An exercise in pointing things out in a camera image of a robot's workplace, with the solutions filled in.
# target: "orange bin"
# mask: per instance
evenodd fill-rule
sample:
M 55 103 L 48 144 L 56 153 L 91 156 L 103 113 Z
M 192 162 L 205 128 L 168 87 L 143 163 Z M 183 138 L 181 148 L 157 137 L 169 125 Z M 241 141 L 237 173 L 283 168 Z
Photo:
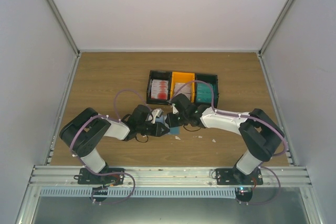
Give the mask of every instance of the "orange bin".
M 195 80 L 195 73 L 173 72 L 172 85 L 170 88 L 170 97 L 173 97 L 175 83 L 187 83 Z M 191 102 L 195 100 L 195 83 L 191 84 Z

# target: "gray floor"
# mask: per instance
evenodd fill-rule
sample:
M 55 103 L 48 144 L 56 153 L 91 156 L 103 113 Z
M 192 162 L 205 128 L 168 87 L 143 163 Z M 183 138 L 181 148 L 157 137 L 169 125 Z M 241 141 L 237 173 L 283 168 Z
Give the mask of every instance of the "gray floor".
M 273 188 L 255 191 L 253 201 L 274 195 Z M 43 197 L 35 224 L 118 223 L 309 223 L 298 189 L 283 189 L 263 206 L 242 206 L 233 199 L 131 198 L 118 205 L 92 205 L 89 198 Z

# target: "metal grate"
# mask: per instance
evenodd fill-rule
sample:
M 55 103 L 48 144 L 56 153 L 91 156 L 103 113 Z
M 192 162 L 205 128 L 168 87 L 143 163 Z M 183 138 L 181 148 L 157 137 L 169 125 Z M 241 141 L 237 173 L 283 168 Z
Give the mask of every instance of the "metal grate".
M 108 194 L 97 197 L 125 197 L 131 188 L 110 187 Z M 43 197 L 90 197 L 92 188 L 83 187 L 43 187 Z M 234 199 L 234 188 L 136 188 L 132 197 L 136 198 L 230 198 Z

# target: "white backdrop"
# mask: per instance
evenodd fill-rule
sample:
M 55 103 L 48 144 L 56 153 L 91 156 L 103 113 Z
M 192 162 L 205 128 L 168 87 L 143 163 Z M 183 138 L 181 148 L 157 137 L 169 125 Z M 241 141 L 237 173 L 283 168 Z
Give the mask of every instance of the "white backdrop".
M 264 54 L 298 165 L 335 223 L 336 0 L 296 0 Z
M 0 0 L 0 222 L 43 164 L 75 58 L 45 0 Z
M 54 1 L 84 51 L 253 51 L 286 0 Z

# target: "brown wood surface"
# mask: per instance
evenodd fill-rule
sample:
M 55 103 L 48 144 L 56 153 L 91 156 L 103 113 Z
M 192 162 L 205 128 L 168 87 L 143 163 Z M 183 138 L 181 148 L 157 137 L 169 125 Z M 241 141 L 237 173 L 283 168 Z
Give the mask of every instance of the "brown wood surface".
M 220 93 L 218 108 L 237 112 L 260 108 L 275 120 L 256 54 L 111 52 L 82 54 L 61 127 L 87 107 L 115 116 L 113 99 L 121 89 L 135 89 L 145 98 L 150 70 L 215 73 Z M 118 97 L 117 108 L 124 116 L 140 103 L 135 94 L 124 92 Z M 151 105 L 151 108 L 171 110 L 169 106 Z M 218 129 L 188 132 L 181 128 L 178 137 L 181 140 L 173 135 L 150 137 L 145 144 L 104 137 L 97 149 L 111 166 L 232 166 L 247 149 L 240 136 Z M 79 162 L 58 139 L 51 164 L 79 165 Z M 282 156 L 272 159 L 269 165 L 288 163 Z

